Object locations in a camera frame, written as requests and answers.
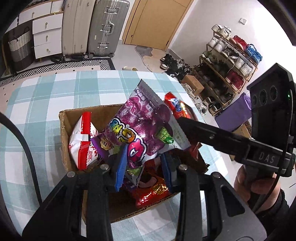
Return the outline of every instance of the suitcase handle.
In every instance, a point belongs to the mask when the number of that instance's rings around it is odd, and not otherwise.
[[[109,22],[109,24],[111,25],[110,33],[106,33],[106,35],[113,34],[113,30],[114,30],[114,27],[115,27],[114,23]]]

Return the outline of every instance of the door frame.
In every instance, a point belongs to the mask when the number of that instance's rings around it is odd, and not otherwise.
[[[124,32],[123,32],[123,35],[122,35],[123,44],[131,44],[131,39],[127,40],[126,37],[127,37],[128,32],[129,32],[129,29],[130,29],[131,23],[133,21],[133,18],[135,16],[136,10],[137,10],[137,8],[138,8],[138,6],[140,4],[140,1],[147,1],[147,0],[135,0],[135,2],[133,4],[133,7],[131,9],[131,13],[130,13],[130,15],[128,17],[128,21],[126,22],[126,27],[125,27]],[[164,51],[166,51],[168,49],[168,47],[170,46],[170,43],[172,42],[173,37],[175,36],[175,34],[176,34],[176,32],[177,32],[177,30],[178,30],[181,22],[183,21],[185,15],[187,14],[189,8],[191,7],[191,5],[193,3],[193,1],[194,0],[191,0],[190,3],[188,4],[188,6],[187,6],[187,8],[186,8],[186,10],[184,12],[184,14],[182,15],[182,17],[181,17],[180,21],[178,22],[178,24],[177,24],[177,26],[176,26],[176,28],[175,28],[172,36],[170,37],[170,40],[168,41],[165,49],[163,49]]]

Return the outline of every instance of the baseboard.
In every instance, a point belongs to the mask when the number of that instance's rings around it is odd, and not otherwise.
[[[172,57],[174,59],[181,59],[174,51],[172,51],[171,49],[167,49],[167,53],[169,53],[170,55],[172,55]]]

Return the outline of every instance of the blue sneaker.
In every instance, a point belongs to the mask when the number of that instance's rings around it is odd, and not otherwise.
[[[261,54],[259,54],[259,52],[257,51],[257,49],[253,44],[249,44],[247,49],[244,52],[248,56],[250,56],[251,59],[254,60],[256,64],[259,64],[259,62],[262,60]]]

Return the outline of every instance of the purple bag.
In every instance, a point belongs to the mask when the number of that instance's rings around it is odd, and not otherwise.
[[[215,120],[219,128],[232,132],[251,117],[251,97],[249,93],[243,92],[235,102],[216,116]]]

